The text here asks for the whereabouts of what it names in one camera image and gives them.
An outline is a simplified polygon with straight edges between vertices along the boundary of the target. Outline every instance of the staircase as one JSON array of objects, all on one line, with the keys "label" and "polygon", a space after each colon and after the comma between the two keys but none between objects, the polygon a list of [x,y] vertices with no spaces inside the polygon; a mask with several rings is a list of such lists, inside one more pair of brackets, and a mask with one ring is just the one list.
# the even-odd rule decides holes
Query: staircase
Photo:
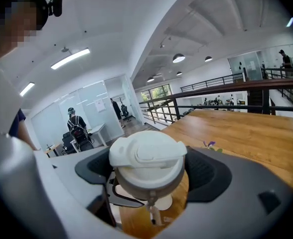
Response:
[{"label": "staircase", "polygon": [[[263,105],[263,90],[250,90],[248,91],[247,101],[249,106],[262,106]],[[248,113],[261,114],[262,111],[248,109]]]}]

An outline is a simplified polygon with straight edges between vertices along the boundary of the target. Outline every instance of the floor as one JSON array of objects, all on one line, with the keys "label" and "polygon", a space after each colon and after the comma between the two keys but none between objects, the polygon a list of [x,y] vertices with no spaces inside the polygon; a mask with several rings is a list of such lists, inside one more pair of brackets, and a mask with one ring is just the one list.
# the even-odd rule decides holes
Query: floor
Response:
[{"label": "floor", "polygon": [[[141,131],[145,131],[145,130],[158,131],[157,128],[155,128],[155,127],[153,127],[153,126],[151,126],[149,124],[142,125],[134,117],[129,117],[129,120],[130,120],[130,122],[128,122],[128,119],[125,120],[125,127],[123,128],[123,131],[125,132],[125,134],[122,135],[121,137],[128,137],[131,134],[141,132]],[[112,145],[116,140],[117,140],[117,138],[107,142],[107,145],[108,146]]]}]

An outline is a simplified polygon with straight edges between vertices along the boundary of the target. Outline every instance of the ceiling beam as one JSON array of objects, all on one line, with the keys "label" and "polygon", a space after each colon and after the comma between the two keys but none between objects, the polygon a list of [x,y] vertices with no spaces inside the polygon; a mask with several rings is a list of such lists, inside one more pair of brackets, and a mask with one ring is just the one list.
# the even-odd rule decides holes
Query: ceiling beam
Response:
[{"label": "ceiling beam", "polygon": [[236,1],[235,0],[226,0],[226,1],[229,3],[229,5],[232,8],[232,12],[236,20],[237,28],[244,30],[243,20],[242,20]]},{"label": "ceiling beam", "polygon": [[222,37],[223,33],[217,28],[215,24],[213,24],[212,21],[210,21],[206,16],[204,16],[204,13],[199,12],[198,8],[192,8],[188,6],[185,8],[186,12],[190,15],[194,16],[196,19],[204,23],[208,28],[210,28],[217,36]]},{"label": "ceiling beam", "polygon": [[260,0],[260,22],[259,26],[262,27],[267,19],[269,8],[269,0]]},{"label": "ceiling beam", "polygon": [[201,46],[204,46],[204,45],[207,44],[205,41],[199,40],[198,38],[196,38],[194,36],[191,36],[190,34],[188,34],[186,32],[175,30],[175,29],[172,29],[170,27],[168,27],[164,31],[164,34],[169,35],[169,36],[175,36],[175,37],[178,37],[178,38],[183,38],[183,39],[186,39],[186,40],[190,40],[190,41],[193,41],[193,42],[196,42],[196,43],[200,44]]},{"label": "ceiling beam", "polygon": [[[176,53],[154,53],[154,54],[152,54],[152,53],[150,53],[149,55],[148,55],[148,57],[173,57],[174,55],[175,55]],[[182,53],[185,57],[192,57],[193,56],[193,54],[189,54],[189,53],[185,53],[185,52],[183,52]]]}]

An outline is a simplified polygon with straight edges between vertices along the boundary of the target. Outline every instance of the glass partition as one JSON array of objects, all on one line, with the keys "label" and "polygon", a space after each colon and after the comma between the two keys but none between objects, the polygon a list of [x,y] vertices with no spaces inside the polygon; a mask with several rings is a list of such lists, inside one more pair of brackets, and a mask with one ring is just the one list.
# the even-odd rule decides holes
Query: glass partition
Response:
[{"label": "glass partition", "polygon": [[[123,134],[104,82],[79,89],[78,94],[91,127],[94,128],[103,123],[106,125],[106,131],[102,132],[106,141]],[[96,102],[100,100],[103,102],[104,110],[98,111]]]},{"label": "glass partition", "polygon": [[135,95],[135,94],[133,94],[134,92],[130,91],[130,86],[129,86],[125,76],[122,76],[121,79],[122,79],[122,89],[124,91],[126,99],[130,103],[130,106],[132,109],[132,114],[136,118],[137,121],[142,122],[142,120],[140,118],[139,110],[138,110],[138,108],[136,106],[136,102],[134,100],[135,96],[133,96],[133,95]]},{"label": "glass partition", "polygon": [[[87,129],[105,124],[101,130],[105,142],[124,134],[105,83],[101,81],[62,96],[31,118],[42,150],[46,150],[47,146],[63,143],[63,135],[69,131],[67,122],[70,107],[75,109],[76,115],[82,117]],[[102,144],[96,135],[92,137],[95,140],[95,147]]]}]

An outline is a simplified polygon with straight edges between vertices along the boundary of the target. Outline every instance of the black sleeve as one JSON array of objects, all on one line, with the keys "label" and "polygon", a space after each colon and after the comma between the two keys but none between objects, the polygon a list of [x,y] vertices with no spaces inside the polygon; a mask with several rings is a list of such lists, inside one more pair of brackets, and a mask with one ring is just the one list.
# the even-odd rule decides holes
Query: black sleeve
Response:
[{"label": "black sleeve", "polygon": [[83,119],[82,119],[80,116],[79,116],[79,124],[80,124],[83,128],[86,127],[85,122],[83,121]]},{"label": "black sleeve", "polygon": [[290,57],[288,57],[288,56],[283,58],[283,60],[284,60],[284,63],[290,63],[291,62]]}]

